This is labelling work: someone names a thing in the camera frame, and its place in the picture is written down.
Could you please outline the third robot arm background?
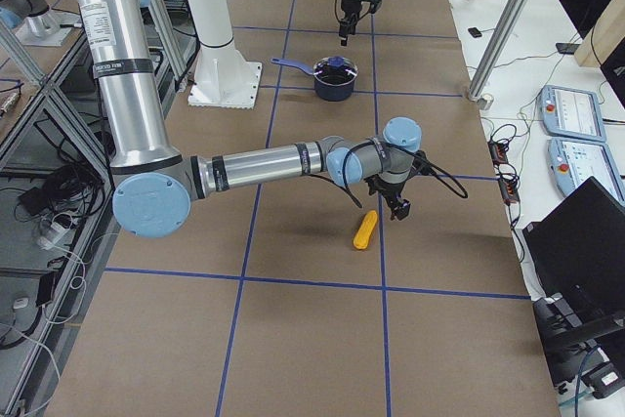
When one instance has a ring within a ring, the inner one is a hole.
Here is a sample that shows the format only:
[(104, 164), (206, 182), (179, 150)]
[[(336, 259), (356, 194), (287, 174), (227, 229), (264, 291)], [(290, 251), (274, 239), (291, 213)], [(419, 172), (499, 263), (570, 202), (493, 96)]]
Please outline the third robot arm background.
[(47, 0), (1, 0), (1, 22), (25, 46), (60, 47), (76, 19), (54, 11)]

